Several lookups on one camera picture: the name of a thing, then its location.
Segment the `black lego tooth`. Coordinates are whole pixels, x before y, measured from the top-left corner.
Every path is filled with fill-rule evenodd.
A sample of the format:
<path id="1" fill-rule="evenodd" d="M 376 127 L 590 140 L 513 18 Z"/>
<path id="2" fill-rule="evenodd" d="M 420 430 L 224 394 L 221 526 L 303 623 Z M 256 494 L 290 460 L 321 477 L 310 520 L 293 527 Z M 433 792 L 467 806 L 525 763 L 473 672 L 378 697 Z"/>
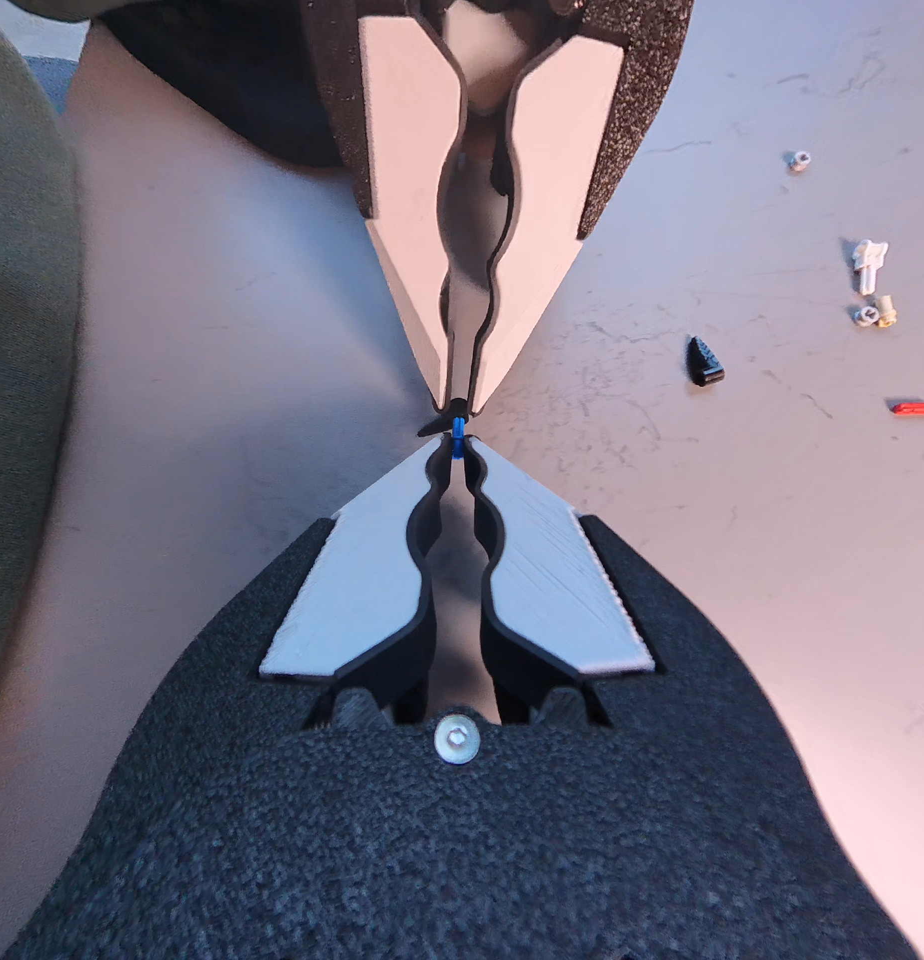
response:
<path id="1" fill-rule="evenodd" d="M 465 424 L 469 420 L 468 401 L 465 398 L 453 398 L 448 402 L 444 410 L 440 411 L 431 422 L 420 428 L 417 436 L 423 438 L 444 432 L 451 433 L 456 420 L 461 420 Z"/>
<path id="2" fill-rule="evenodd" d="M 725 370 L 710 347 L 698 336 L 688 342 L 685 364 L 691 382 L 700 388 L 725 379 Z"/>

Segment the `white lego connector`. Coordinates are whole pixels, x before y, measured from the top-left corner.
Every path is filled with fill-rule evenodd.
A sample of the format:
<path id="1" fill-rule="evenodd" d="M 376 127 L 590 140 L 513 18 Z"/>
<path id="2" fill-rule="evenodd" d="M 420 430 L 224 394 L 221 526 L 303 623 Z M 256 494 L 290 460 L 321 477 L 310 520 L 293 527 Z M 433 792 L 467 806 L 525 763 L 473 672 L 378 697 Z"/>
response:
<path id="1" fill-rule="evenodd" d="M 857 291 L 870 297 L 876 291 L 877 273 L 882 268 L 889 244 L 865 239 L 852 252 L 852 267 L 857 276 Z"/>

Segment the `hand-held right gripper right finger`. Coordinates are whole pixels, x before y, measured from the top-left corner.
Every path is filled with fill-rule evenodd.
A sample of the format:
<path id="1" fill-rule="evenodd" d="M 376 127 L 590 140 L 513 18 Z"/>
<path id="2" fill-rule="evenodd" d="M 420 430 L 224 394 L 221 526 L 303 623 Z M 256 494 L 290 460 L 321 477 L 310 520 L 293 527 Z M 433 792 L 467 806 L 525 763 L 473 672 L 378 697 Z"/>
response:
<path id="1" fill-rule="evenodd" d="M 576 510 L 479 438 L 465 467 L 492 628 L 574 679 L 654 671 Z"/>

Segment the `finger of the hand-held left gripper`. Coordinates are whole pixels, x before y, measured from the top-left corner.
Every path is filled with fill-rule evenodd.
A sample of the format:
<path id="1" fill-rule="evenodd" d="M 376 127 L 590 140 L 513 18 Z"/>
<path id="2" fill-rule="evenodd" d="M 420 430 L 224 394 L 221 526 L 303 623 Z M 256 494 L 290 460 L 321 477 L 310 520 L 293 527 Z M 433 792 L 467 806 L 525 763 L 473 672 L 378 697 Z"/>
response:
<path id="1" fill-rule="evenodd" d="M 577 34 L 532 60 L 513 87 L 505 137 L 513 210 L 490 268 L 473 414 L 513 366 L 583 246 L 580 222 L 623 58 L 620 46 Z"/>
<path id="2" fill-rule="evenodd" d="M 447 400 L 451 339 L 441 308 L 449 263 L 439 211 L 466 123 L 466 83 L 419 15 L 359 19 L 371 168 L 367 229 L 420 372 Z"/>

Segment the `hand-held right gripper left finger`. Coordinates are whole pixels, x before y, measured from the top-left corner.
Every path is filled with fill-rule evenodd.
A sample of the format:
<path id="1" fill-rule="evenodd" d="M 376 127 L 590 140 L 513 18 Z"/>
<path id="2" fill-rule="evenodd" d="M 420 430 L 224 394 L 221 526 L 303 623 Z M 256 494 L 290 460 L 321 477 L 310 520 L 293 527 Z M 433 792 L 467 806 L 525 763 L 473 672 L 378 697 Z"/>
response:
<path id="1" fill-rule="evenodd" d="M 432 438 L 335 513 L 260 676 L 339 680 L 420 624 L 450 450 L 449 438 Z"/>

